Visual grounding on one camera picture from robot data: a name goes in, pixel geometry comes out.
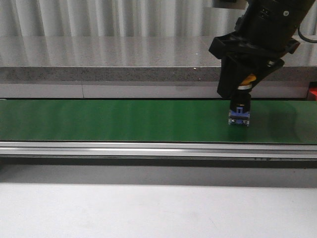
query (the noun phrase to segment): green conveyor belt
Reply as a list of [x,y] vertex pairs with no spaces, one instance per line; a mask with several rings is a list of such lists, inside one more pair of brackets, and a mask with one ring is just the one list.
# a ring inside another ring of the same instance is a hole
[[317,102],[252,101],[250,127],[228,101],[1,100],[0,140],[317,144]]

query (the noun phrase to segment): black cable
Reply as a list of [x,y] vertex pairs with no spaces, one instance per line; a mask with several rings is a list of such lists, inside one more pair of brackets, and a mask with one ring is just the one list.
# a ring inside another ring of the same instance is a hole
[[301,33],[300,27],[301,27],[301,26],[298,27],[297,31],[298,31],[299,37],[300,37],[302,40],[307,41],[307,42],[309,42],[309,43],[317,43],[317,40],[312,40],[312,39],[309,39],[309,38],[305,37],[305,36]]

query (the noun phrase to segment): red object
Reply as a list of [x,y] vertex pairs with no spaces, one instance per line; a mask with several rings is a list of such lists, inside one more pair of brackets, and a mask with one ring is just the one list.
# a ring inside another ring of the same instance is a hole
[[317,87],[316,88],[310,88],[309,93],[315,97],[315,101],[317,101]]

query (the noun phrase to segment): white surface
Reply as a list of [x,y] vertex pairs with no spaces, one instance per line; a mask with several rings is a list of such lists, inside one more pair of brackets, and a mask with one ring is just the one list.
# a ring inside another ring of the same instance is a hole
[[2,238],[317,234],[317,189],[2,183],[0,191]]
[[314,169],[5,166],[0,237],[315,238],[316,180]]

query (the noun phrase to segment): conveyor belt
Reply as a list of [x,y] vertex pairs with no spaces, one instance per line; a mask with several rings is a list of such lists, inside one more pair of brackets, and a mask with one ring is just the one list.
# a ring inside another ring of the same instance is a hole
[[228,104],[1,100],[0,154],[317,158],[317,102],[253,101],[250,127],[228,125]]

